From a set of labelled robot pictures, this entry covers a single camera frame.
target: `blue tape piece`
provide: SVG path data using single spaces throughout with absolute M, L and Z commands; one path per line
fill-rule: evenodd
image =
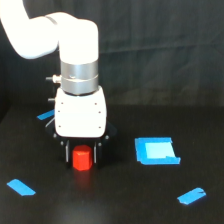
M 143 165 L 170 165 L 180 164 L 181 158 L 179 157 L 166 157 L 162 159 L 142 159 L 140 162 Z
M 48 117 L 51 117 L 51 116 L 54 116 L 54 110 L 51 110 L 51 111 L 49 111 L 47 113 L 44 113 L 44 114 L 41 114 L 41 115 L 37 116 L 37 118 L 40 119 L 40 120 L 44 120 L 44 119 L 46 119 Z
M 180 201 L 180 203 L 189 205 L 192 202 L 198 200 L 199 198 L 202 198 L 206 195 L 203 189 L 201 188 L 195 188 L 192 191 L 189 191 L 188 193 L 178 197 L 177 199 Z
M 7 183 L 7 185 L 21 196 L 34 195 L 36 193 L 31 188 L 27 187 L 24 183 L 17 179 L 10 181 L 9 183 Z
M 171 138 L 139 138 L 140 143 L 150 143 L 150 142 L 155 142 L 155 143 L 165 143 L 165 142 L 172 142 Z
M 161 153 L 152 153 L 154 158 L 148 158 L 148 155 L 150 155 L 150 153 L 147 151 L 147 147 L 146 144 L 147 143 L 158 143 L 158 147 L 154 147 L 154 149 L 159 149 L 159 150 L 163 150 L 163 148 L 160 147 L 159 143 L 170 143 L 169 147 L 167 148 L 167 145 L 164 149 L 166 149 L 166 151 L 169 151 L 169 153 L 167 153 L 167 155 L 165 155 L 163 153 L 163 155 Z M 138 138 L 135 139 L 135 149 L 136 149 L 136 155 L 137 155 L 137 161 L 141 162 L 144 165 L 166 165 L 166 164 L 180 164 L 180 158 L 175 157 L 174 152 L 172 151 L 172 140 L 171 138 Z M 160 158 L 155 158 L 155 155 L 162 155 Z

